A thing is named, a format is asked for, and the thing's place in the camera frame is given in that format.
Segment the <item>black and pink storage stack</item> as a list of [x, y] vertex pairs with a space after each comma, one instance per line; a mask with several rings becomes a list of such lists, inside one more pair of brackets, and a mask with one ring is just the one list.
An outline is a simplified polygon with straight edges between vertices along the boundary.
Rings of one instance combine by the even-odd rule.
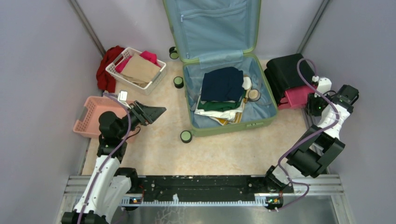
[[264, 74], [272, 90], [278, 109], [298, 109], [307, 104], [308, 95], [314, 91], [300, 78], [297, 62], [300, 53], [269, 60]]

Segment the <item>green hard-shell suitcase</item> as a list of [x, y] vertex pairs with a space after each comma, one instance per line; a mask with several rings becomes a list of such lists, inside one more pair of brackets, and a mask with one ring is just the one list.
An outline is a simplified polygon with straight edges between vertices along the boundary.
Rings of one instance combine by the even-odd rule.
[[[191, 128], [180, 134], [193, 137], [244, 131], [270, 125], [278, 114], [270, 85], [253, 53], [258, 37], [259, 0], [165, 0], [164, 9], [175, 41], [174, 51], [183, 62], [182, 79]], [[245, 109], [233, 121], [194, 114], [200, 101], [204, 74], [235, 67], [249, 76], [261, 98], [244, 98]]]

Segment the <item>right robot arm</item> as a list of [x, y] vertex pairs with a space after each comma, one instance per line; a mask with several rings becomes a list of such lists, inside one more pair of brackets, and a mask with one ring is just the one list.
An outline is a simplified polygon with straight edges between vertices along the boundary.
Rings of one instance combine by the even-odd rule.
[[328, 97], [321, 120], [312, 125], [284, 156], [286, 163], [305, 177], [316, 178], [322, 174], [345, 148], [339, 133], [358, 98], [359, 91], [346, 84]]

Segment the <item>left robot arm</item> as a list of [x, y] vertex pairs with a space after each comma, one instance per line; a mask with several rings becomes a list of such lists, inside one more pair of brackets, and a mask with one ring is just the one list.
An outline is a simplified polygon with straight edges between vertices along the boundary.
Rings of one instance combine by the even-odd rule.
[[63, 224], [109, 224], [124, 195], [139, 186], [135, 168], [120, 166], [130, 132], [154, 123], [164, 107], [147, 106], [138, 101], [117, 102], [125, 111], [120, 118], [112, 111], [99, 116], [99, 146], [94, 171], [75, 207], [65, 212]]

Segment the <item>white plastic basket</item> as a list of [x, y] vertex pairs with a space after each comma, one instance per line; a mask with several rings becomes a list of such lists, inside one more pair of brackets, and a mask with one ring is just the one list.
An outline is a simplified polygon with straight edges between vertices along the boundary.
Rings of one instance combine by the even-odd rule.
[[166, 75], [167, 64], [161, 60], [155, 63], [142, 56], [142, 52], [127, 47], [106, 66], [117, 81], [131, 89], [149, 95]]

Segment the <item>tan folded cloth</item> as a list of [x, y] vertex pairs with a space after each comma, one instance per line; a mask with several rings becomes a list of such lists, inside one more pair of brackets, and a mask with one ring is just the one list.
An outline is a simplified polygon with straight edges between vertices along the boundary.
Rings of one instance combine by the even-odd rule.
[[160, 67], [143, 59], [138, 54], [133, 54], [120, 74], [129, 82], [145, 88], [160, 69]]

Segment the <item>red cloth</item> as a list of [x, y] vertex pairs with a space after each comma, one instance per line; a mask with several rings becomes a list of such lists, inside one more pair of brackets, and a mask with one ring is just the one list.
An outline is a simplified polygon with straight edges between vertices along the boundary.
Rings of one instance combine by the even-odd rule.
[[106, 71], [106, 67], [112, 63], [124, 49], [125, 48], [117, 45], [107, 50], [104, 54], [96, 73], [97, 87], [100, 90], [108, 91], [109, 93], [115, 92], [116, 80]]

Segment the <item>pink plastic basket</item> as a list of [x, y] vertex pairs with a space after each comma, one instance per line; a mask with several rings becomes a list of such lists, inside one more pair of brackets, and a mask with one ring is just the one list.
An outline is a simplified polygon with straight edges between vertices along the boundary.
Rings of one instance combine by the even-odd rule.
[[99, 117], [102, 113], [112, 111], [119, 118], [126, 116], [125, 110], [107, 97], [90, 96], [83, 106], [83, 112], [76, 120], [73, 131], [83, 137], [97, 139], [100, 135]]

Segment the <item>magenta cloth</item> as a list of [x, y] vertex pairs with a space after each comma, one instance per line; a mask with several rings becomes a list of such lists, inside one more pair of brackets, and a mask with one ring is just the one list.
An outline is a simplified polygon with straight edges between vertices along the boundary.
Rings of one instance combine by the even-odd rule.
[[[159, 63], [157, 62], [157, 55], [154, 53], [151, 53], [149, 51], [144, 51], [142, 53], [139, 54], [140, 57], [142, 57], [145, 60], [150, 61], [151, 63], [155, 64], [156, 66], [160, 67]], [[125, 68], [126, 64], [128, 63], [128, 61], [132, 58], [132, 56], [129, 56], [127, 59], [125, 59], [123, 62], [119, 63], [116, 67], [115, 70], [118, 73], [121, 73], [122, 70]]]

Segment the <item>green folded garment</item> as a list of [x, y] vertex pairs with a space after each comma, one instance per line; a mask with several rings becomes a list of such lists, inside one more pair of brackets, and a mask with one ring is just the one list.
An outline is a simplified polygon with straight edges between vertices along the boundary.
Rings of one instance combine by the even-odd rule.
[[238, 102], [219, 102], [219, 101], [202, 101], [200, 100], [197, 109], [204, 111], [217, 111], [225, 112], [229, 110], [234, 110], [240, 107], [242, 100], [246, 95], [246, 91], [243, 91]]

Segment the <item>navy blue folded garment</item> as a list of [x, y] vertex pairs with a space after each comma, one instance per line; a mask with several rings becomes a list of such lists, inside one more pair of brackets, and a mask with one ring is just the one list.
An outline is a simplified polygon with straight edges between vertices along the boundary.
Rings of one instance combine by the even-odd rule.
[[239, 101], [244, 88], [243, 71], [235, 67], [225, 67], [204, 74], [201, 100], [203, 101]]

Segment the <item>white folded garment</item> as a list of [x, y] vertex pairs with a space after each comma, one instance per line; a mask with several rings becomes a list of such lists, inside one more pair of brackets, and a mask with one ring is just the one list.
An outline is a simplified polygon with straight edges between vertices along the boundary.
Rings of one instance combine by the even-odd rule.
[[204, 111], [203, 109], [196, 108], [194, 114], [233, 121], [235, 120], [235, 118], [237, 118], [237, 115], [241, 115], [243, 113], [244, 109], [245, 109], [245, 102], [244, 100], [242, 100], [241, 105], [236, 109], [219, 112], [219, 111]]

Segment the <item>right aluminium corner post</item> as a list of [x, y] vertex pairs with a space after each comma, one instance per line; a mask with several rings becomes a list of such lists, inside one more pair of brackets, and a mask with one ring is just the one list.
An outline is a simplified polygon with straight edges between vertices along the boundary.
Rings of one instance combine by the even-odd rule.
[[306, 48], [315, 28], [317, 27], [319, 21], [321, 20], [323, 14], [325, 13], [325, 10], [327, 9], [328, 5], [331, 3], [331, 0], [322, 0], [321, 4], [319, 5], [318, 10], [315, 13], [315, 16], [313, 20], [311, 21], [298, 49], [297, 53], [302, 53], [304, 49]]

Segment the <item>aluminium corner post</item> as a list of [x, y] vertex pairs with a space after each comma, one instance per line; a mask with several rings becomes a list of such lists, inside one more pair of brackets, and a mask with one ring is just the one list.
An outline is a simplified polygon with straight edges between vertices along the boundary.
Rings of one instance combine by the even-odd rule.
[[331, 0], [322, 0], [321, 4], [319, 5], [318, 10], [315, 13], [315, 16], [313, 20], [311, 21], [298, 49], [297, 53], [302, 53], [304, 49], [306, 48], [315, 28], [317, 27], [319, 21], [321, 20], [323, 14], [325, 13], [325, 10], [327, 9], [328, 5], [331, 3]]
[[85, 15], [82, 7], [78, 3], [77, 0], [68, 0], [69, 5], [75, 12], [77, 18], [79, 19], [80, 23], [84, 27], [85, 31], [89, 35], [90, 39], [92, 40], [93, 44], [95, 45], [96, 49], [100, 53], [101, 56], [104, 56], [106, 53], [105, 48], [103, 47], [101, 41], [99, 40], [96, 32], [94, 31], [91, 23], [89, 22], [87, 16]]

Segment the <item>left aluminium corner post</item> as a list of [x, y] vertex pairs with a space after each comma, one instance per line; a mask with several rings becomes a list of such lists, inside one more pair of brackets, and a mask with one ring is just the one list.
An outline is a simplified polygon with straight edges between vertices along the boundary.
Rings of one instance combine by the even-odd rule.
[[105, 48], [103, 47], [101, 41], [99, 40], [96, 32], [94, 31], [91, 23], [89, 22], [87, 16], [85, 15], [82, 7], [78, 3], [77, 0], [68, 0], [69, 5], [75, 12], [77, 18], [79, 19], [80, 23], [84, 27], [85, 31], [89, 35], [90, 39], [92, 40], [93, 44], [95, 45], [96, 49], [100, 53], [101, 56], [104, 56], [106, 53]]

